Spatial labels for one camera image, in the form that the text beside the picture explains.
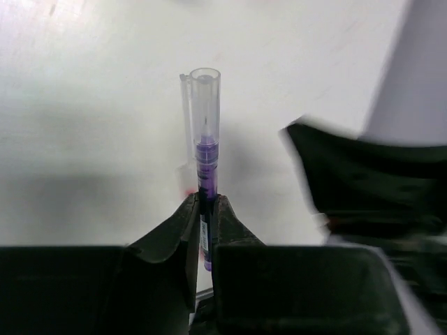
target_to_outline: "transparent pen cap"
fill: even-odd
[[[213,68],[198,68],[189,74],[194,144],[219,142],[221,74]]]

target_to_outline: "purple pen end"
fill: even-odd
[[[205,261],[205,269],[209,272],[211,272],[211,262]]]

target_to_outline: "transparent tube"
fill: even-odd
[[[191,72],[189,79],[200,201],[200,245],[205,268],[211,271],[211,224],[214,222],[214,201],[217,198],[221,74],[212,68],[199,68]]]

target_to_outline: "purple pen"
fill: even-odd
[[[190,95],[188,106],[190,131],[195,149],[198,194],[200,202],[200,245],[205,268],[211,271],[212,231],[214,201],[217,198],[217,160],[219,158],[219,119],[221,74],[212,68],[198,68],[189,76],[181,75],[182,87]]]

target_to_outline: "barcode label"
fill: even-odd
[[[204,251],[208,252],[208,224],[200,220],[200,242]]]

